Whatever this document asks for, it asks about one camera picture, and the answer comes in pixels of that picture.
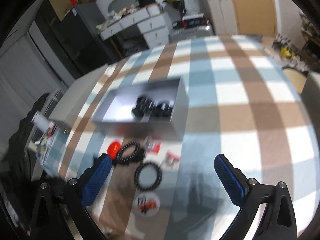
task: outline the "desk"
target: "desk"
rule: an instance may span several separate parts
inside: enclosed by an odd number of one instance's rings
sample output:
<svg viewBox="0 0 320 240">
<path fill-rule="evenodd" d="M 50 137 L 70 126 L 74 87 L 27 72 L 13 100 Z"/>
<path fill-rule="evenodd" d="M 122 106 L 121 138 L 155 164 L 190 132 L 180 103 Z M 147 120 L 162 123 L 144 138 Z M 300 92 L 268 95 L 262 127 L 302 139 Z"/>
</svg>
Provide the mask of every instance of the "desk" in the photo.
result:
<svg viewBox="0 0 320 240">
<path fill-rule="evenodd" d="M 121 20 L 105 28 L 100 33 L 100 37 L 102 40 L 106 40 L 135 24 L 138 25 L 150 49 L 169 43 L 168 35 L 172 29 L 172 21 L 157 4 L 141 8 L 137 12 L 121 18 Z"/>
<path fill-rule="evenodd" d="M 132 211 L 140 194 L 133 182 L 139 164 L 117 165 L 88 207 L 95 221 L 126 239 L 220 239 L 238 212 L 213 168 L 215 156 L 222 153 L 248 178 L 271 185 L 286 182 L 298 232 L 308 226 L 319 204 L 316 135 L 299 94 L 260 44 L 245 36 L 212 36 L 156 47 L 115 66 L 92 90 L 62 154 L 55 153 L 56 175 L 79 178 L 113 140 L 132 139 L 105 136 L 91 123 L 111 89 L 182 76 L 189 111 L 183 141 L 162 141 L 159 154 L 146 157 L 161 163 L 167 150 L 180 155 L 173 168 L 163 168 L 154 191 L 161 201 L 159 212 L 144 218 Z"/>
</svg>

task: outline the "door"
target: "door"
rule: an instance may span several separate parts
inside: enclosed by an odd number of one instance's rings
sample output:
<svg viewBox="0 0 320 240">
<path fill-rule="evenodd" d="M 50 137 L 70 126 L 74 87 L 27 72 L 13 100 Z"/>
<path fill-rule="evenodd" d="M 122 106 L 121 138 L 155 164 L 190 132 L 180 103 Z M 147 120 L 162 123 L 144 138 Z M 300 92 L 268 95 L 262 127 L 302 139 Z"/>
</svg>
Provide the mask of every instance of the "door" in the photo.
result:
<svg viewBox="0 0 320 240">
<path fill-rule="evenodd" d="M 233 0 L 239 34 L 276 35 L 274 0 Z"/>
</svg>

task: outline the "black cabinet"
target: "black cabinet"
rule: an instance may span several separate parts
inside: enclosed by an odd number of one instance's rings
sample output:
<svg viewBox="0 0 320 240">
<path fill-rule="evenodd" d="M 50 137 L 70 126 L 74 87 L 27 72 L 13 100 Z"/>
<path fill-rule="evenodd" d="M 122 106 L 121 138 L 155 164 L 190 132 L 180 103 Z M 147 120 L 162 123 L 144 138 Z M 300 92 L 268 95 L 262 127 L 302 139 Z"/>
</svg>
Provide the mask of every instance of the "black cabinet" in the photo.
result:
<svg viewBox="0 0 320 240">
<path fill-rule="evenodd" d="M 49 0 L 44 0 L 35 18 L 42 35 L 74 78 L 120 60 L 112 44 L 98 35 L 96 26 L 104 21 L 95 2 L 74 6 L 61 22 Z"/>
</svg>

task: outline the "white cabinet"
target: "white cabinet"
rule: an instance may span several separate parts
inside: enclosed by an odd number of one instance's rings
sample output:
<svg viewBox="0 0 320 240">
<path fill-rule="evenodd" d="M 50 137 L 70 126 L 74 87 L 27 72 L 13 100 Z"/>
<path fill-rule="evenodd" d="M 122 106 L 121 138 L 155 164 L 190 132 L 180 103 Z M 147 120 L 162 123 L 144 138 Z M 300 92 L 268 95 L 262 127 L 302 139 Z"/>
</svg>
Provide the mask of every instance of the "white cabinet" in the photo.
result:
<svg viewBox="0 0 320 240">
<path fill-rule="evenodd" d="M 154 47 L 158 47 L 161 45 L 167 45 L 168 43 L 169 43 L 169 36 L 147 42 L 150 49 L 153 49 Z"/>
<path fill-rule="evenodd" d="M 150 14 L 150 16 L 156 16 L 161 13 L 161 10 L 160 10 L 158 4 L 149 5 L 147 7 L 147 10 L 148 10 L 148 13 Z"/>
<path fill-rule="evenodd" d="M 149 33 L 145 33 L 143 35 L 144 39 L 146 40 L 146 42 L 150 42 L 159 38 L 163 38 L 163 37 L 168 37 L 169 36 L 169 30 L 167 27 L 164 27 L 162 29 L 153 31 L 153 32 L 149 32 Z"/>
<path fill-rule="evenodd" d="M 152 30 L 156 30 L 158 28 L 164 27 L 166 25 L 167 24 L 165 22 L 165 19 L 161 14 L 159 16 L 156 16 L 148 20 L 145 20 L 141 23 L 138 23 L 138 28 L 140 32 L 143 34 L 143 33 L 150 32 Z"/>
<path fill-rule="evenodd" d="M 111 36 L 115 35 L 116 33 L 120 32 L 122 30 L 121 25 L 119 22 L 109 26 L 108 28 L 105 28 L 101 33 L 100 37 L 102 40 L 106 40 L 110 38 Z"/>
<path fill-rule="evenodd" d="M 204 0 L 215 34 L 238 34 L 232 0 Z"/>
<path fill-rule="evenodd" d="M 149 14 L 146 8 L 140 9 L 137 12 L 127 15 L 126 17 L 120 20 L 120 25 L 123 29 L 128 28 L 131 25 L 134 25 L 138 22 L 143 21 L 144 19 L 149 18 Z"/>
</svg>

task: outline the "metal screw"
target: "metal screw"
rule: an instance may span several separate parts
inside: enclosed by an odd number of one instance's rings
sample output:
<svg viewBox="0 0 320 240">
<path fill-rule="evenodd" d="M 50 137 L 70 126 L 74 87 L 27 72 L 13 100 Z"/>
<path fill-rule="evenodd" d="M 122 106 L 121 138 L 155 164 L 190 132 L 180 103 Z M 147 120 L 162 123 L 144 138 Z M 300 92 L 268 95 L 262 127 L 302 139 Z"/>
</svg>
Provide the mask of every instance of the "metal screw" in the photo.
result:
<svg viewBox="0 0 320 240">
<path fill-rule="evenodd" d="M 249 179 L 249 183 L 250 183 L 251 185 L 256 185 L 256 184 L 257 184 L 257 180 L 254 179 L 254 178 L 250 178 L 250 179 Z"/>
<path fill-rule="evenodd" d="M 279 182 L 279 186 L 281 188 L 285 188 L 287 185 L 283 181 L 281 181 L 281 182 Z"/>
<path fill-rule="evenodd" d="M 73 179 L 69 180 L 69 184 L 70 184 L 70 185 L 74 185 L 74 184 L 76 184 L 77 182 L 78 182 L 78 179 L 76 179 L 76 178 L 73 178 Z"/>
<path fill-rule="evenodd" d="M 44 182 L 44 183 L 42 183 L 42 184 L 40 185 L 40 188 L 46 188 L 47 185 L 48 185 L 48 183 Z"/>
</svg>

